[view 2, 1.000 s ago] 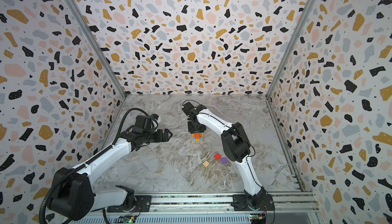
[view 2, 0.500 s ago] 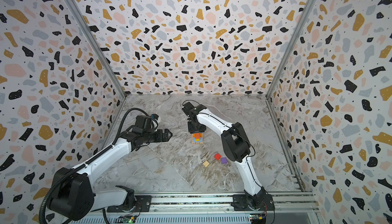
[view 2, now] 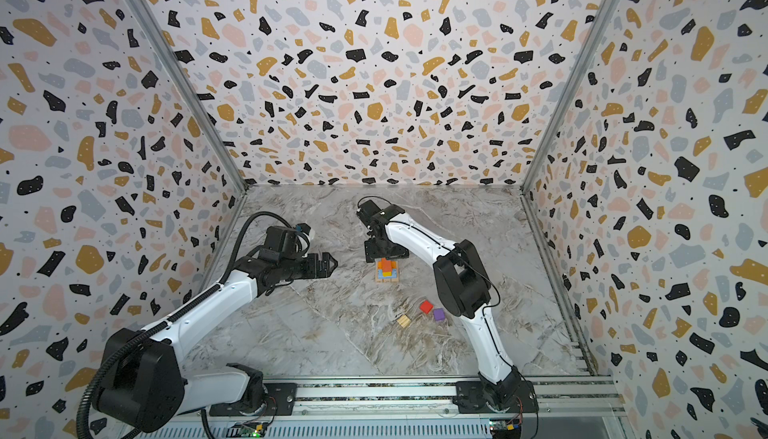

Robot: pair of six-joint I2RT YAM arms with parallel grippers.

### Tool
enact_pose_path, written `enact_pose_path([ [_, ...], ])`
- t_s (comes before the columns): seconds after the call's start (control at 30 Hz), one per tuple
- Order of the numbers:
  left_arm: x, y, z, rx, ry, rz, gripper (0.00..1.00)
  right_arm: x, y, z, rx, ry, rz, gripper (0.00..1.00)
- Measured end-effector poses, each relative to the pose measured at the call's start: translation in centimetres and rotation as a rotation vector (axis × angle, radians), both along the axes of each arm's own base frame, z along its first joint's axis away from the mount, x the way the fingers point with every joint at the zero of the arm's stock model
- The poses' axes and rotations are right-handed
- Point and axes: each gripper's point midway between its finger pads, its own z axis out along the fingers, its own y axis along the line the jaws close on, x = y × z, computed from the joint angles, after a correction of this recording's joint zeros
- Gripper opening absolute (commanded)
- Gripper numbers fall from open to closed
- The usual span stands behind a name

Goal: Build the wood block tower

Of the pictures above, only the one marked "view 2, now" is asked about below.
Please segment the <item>red-orange wood block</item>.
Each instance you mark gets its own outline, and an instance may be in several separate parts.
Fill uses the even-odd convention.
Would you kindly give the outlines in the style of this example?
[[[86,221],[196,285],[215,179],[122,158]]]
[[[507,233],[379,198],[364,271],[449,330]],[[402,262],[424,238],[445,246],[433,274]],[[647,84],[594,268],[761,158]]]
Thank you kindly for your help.
[[[391,260],[388,260],[388,259],[382,259],[381,260],[380,268],[381,268],[382,274],[384,276],[391,276],[394,267],[395,267],[395,262],[394,261],[391,261]]]

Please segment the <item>blue wood block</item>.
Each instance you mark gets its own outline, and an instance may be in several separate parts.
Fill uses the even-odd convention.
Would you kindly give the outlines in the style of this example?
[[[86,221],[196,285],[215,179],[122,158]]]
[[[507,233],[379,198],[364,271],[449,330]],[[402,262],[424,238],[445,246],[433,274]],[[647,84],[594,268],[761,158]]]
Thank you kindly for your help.
[[[379,271],[376,276],[377,282],[398,282],[399,276],[396,274],[395,271],[392,271],[391,273],[384,274],[383,272]]]

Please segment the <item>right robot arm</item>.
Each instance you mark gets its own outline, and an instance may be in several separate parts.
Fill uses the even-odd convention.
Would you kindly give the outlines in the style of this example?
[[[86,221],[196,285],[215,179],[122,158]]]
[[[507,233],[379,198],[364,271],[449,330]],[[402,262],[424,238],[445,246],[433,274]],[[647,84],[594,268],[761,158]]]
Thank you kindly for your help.
[[[432,268],[440,303],[459,319],[476,355],[483,404],[499,412],[515,406],[523,377],[496,327],[493,309],[500,294],[475,245],[444,238],[396,204],[378,206],[373,196],[358,201],[356,214],[367,229],[367,262],[414,255]]]

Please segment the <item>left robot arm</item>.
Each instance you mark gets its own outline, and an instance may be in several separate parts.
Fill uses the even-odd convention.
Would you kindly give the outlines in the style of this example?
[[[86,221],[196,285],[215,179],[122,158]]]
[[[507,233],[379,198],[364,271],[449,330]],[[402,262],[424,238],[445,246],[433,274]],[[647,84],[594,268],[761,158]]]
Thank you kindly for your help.
[[[78,437],[91,437],[93,410],[131,426],[128,435],[135,437],[161,429],[179,414],[213,405],[227,404],[243,415],[275,407],[263,373],[255,368],[229,363],[223,372],[185,377],[181,364],[242,307],[294,281],[330,277],[337,260],[309,247],[307,225],[271,226],[261,245],[233,255],[222,277],[188,303],[140,330],[114,333],[78,405]]]

